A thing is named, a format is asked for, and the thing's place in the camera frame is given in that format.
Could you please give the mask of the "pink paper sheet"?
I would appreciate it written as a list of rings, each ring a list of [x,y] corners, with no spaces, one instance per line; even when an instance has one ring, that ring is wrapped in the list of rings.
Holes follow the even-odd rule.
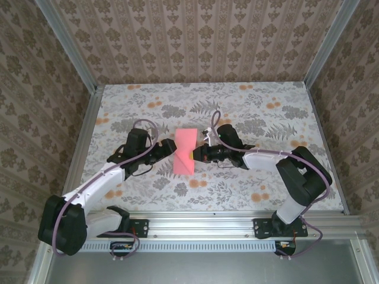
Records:
[[[196,148],[197,129],[178,128],[175,132],[174,174],[193,175],[195,161],[192,152]]]

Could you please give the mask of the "grey metal sheet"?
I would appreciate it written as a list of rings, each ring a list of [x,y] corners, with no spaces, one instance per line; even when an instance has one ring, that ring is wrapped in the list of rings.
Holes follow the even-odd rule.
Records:
[[[379,284],[365,240],[323,240],[287,260],[273,253],[106,252],[56,257],[40,246],[27,284]]]

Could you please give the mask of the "floral patterned table cover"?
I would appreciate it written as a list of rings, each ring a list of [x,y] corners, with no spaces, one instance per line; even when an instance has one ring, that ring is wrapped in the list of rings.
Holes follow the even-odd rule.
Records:
[[[231,124],[245,144],[291,151],[307,147],[330,170],[323,140],[302,82],[182,83],[108,85],[104,89],[82,181],[93,176],[126,142],[133,123],[154,122],[159,138],[174,138],[178,128],[205,130],[216,111],[220,125]],[[196,163],[193,175],[176,175],[167,157],[152,169],[142,166],[94,205],[128,211],[276,210],[288,192],[279,174],[235,169],[230,162]]]

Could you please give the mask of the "aluminium side rail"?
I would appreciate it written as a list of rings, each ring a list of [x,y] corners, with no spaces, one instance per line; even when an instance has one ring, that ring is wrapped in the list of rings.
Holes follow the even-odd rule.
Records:
[[[81,184],[81,177],[88,155],[92,134],[97,120],[98,112],[101,106],[102,96],[105,85],[97,87],[95,93],[90,97],[85,117],[83,119],[81,131],[76,143],[76,148],[72,157],[66,182],[63,188],[63,200],[66,201],[66,194],[69,199],[72,197],[71,192]]]
[[[315,117],[316,117],[317,125],[318,125],[319,131],[320,131],[320,135],[321,135],[322,140],[323,140],[323,145],[325,147],[326,155],[327,155],[327,158],[328,158],[328,161],[329,161],[329,164],[330,164],[330,168],[331,168],[332,173],[333,173],[334,184],[336,185],[336,188],[338,190],[338,193],[339,193],[339,196],[340,196],[340,199],[341,199],[341,203],[343,205],[343,213],[345,215],[350,215],[351,213],[349,211],[348,204],[346,202],[346,198],[345,198],[344,192],[342,190],[341,183],[339,181],[338,174],[337,174],[337,171],[336,171],[333,159],[332,159],[332,155],[330,153],[329,146],[327,144],[327,140],[326,140],[326,137],[325,137],[325,133],[323,131],[323,127],[322,127],[321,120],[319,118],[319,114],[317,112],[314,100],[312,98],[310,89],[308,87],[306,87],[306,91],[307,91],[307,94],[309,96],[309,100],[310,100],[313,112],[314,112]]]

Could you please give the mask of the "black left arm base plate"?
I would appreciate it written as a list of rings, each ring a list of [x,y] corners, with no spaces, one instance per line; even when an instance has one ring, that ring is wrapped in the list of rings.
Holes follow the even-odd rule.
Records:
[[[133,234],[138,238],[147,238],[149,232],[149,220],[127,219],[122,221],[116,230],[98,235],[98,238],[126,237],[125,233]]]

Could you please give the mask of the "aluminium cross rail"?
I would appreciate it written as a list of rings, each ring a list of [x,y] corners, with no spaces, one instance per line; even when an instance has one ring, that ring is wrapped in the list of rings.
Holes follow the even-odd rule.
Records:
[[[149,220],[147,238],[142,240],[258,240],[254,235],[255,218],[270,218],[271,212],[131,212],[130,219]],[[340,212],[314,212],[302,219],[307,237],[266,238],[266,240],[361,239],[365,237],[357,216]]]

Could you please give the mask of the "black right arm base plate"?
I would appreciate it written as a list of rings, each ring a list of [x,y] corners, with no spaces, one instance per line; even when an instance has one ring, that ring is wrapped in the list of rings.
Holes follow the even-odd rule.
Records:
[[[255,218],[252,222],[254,235],[258,239],[308,236],[307,226],[299,218],[291,224],[271,218]]]

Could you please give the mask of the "aluminium frame post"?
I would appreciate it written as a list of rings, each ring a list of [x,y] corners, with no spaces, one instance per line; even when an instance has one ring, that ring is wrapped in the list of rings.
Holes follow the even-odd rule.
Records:
[[[52,0],[35,0],[35,2],[51,26],[57,39],[60,41],[89,94],[91,96],[94,95],[98,84],[86,65],[85,59],[83,55],[81,55],[63,17],[59,14],[57,8],[54,7]]]
[[[330,56],[333,48],[336,46],[339,37],[346,28],[350,18],[355,12],[359,0],[343,0],[343,3],[336,14],[332,25],[326,33],[323,43],[320,45],[310,68],[305,75],[304,84],[307,90],[310,90],[311,86],[316,81],[320,71],[326,64],[328,57]]]

